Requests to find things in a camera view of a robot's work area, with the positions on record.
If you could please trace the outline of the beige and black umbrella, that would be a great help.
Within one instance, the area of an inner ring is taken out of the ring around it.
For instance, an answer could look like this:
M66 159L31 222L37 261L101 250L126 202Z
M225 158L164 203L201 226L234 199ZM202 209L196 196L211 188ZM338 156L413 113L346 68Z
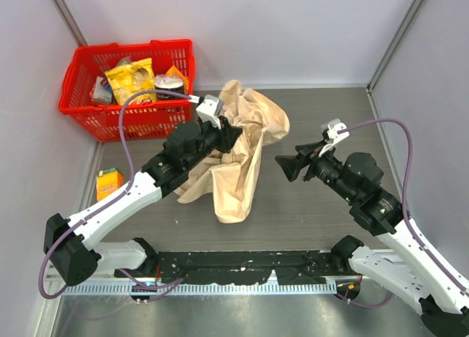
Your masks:
M241 127L242 133L231 152L212 152L175 193L181 204L210 193L218 221L239 223L251 212L262 149L287 136L290 123L280 106L254 89L244 89L239 81L226 83L219 97L224 116L231 125Z

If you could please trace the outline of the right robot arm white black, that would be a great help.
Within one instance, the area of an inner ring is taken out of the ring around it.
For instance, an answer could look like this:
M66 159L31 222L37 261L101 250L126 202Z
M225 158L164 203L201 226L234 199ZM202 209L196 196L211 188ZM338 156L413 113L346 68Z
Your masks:
M354 152L345 162L324 152L323 142L297 146L296 155L278 155L275 160L287 179L297 179L306 170L303 181L317 178L350 206L353 220L380 242L386 244L406 265L386 261L360 240L346 236L332 252L340 255L355 272L376 281L408 304L435 336L468 335L468 293L446 275L457 271L442 259L439 268L426 254L432 245L423 233L410 231L398 198L381 187L383 170L365 152Z

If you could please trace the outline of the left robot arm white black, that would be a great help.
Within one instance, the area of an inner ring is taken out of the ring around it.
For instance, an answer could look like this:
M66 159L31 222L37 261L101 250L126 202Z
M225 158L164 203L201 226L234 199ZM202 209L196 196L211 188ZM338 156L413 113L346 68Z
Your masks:
M44 251L67 286L106 270L124 269L142 276L154 273L158 255L146 240L103 242L103 238L139 210L175 191L210 153L230 152L242 130L225 117L220 121L221 127L210 122L179 123L163 150L121 188L69 218L55 214L48 219Z

